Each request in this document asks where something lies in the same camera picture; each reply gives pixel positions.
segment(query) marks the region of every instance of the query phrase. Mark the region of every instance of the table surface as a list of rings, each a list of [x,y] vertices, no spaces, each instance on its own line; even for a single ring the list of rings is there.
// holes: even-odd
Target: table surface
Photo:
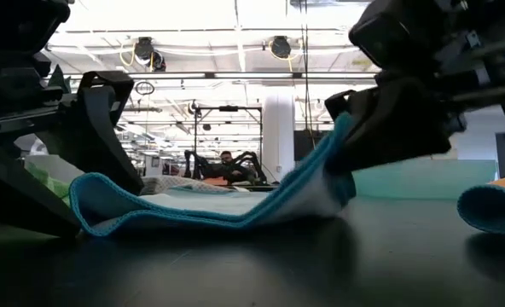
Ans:
[[[248,234],[65,241],[0,226],[0,306],[505,306],[505,237],[416,200]]]

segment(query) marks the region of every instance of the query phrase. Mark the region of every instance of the green object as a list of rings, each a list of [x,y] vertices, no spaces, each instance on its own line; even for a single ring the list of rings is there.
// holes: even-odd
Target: green object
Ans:
[[[495,160],[412,159],[353,172],[357,195],[457,200],[465,190],[495,179]]]
[[[55,194],[59,199],[63,200],[67,206],[71,205],[69,199],[70,183],[61,182],[49,176],[49,173],[36,167],[33,163],[26,163],[25,169],[29,171],[33,177],[40,181],[46,188]]]

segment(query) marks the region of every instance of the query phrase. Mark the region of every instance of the teal container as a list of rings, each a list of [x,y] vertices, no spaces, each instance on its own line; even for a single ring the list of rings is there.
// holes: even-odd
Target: teal container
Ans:
[[[457,200],[468,188],[494,180],[495,160],[412,159],[353,173],[357,196]]]

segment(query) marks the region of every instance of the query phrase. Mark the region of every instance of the folded cloth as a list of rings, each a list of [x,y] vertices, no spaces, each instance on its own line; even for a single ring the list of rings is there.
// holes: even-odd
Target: folded cloth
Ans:
[[[155,195],[164,193],[169,188],[191,188],[196,191],[204,192],[229,192],[229,188],[217,187],[205,182],[200,182],[190,178],[176,177],[176,176],[156,176],[156,177],[143,177],[142,188],[139,195]]]
[[[60,200],[63,200],[67,206],[70,205],[70,200],[69,200],[69,186],[70,183],[66,182],[61,182],[57,179],[54,179],[49,175],[49,172],[46,170],[43,170],[42,168],[34,165],[33,163],[26,163],[25,164],[25,169],[31,173],[35,179],[40,181],[46,188],[48,188],[57,198]]]
[[[505,178],[468,189],[459,198],[457,210],[476,229],[505,235]]]
[[[331,177],[324,165],[350,127],[351,116],[340,115],[334,130],[270,193],[205,191],[192,184],[135,196],[102,174],[88,173],[71,184],[71,208],[84,231],[95,236],[116,229],[250,229],[298,217],[333,217],[355,196],[355,185],[351,174]]]

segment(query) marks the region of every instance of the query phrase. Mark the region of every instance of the white column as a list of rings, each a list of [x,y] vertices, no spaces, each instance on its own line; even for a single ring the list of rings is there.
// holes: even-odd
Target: white column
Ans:
[[[262,169],[268,182],[280,182],[294,168],[293,89],[276,87],[268,90],[262,119]]]

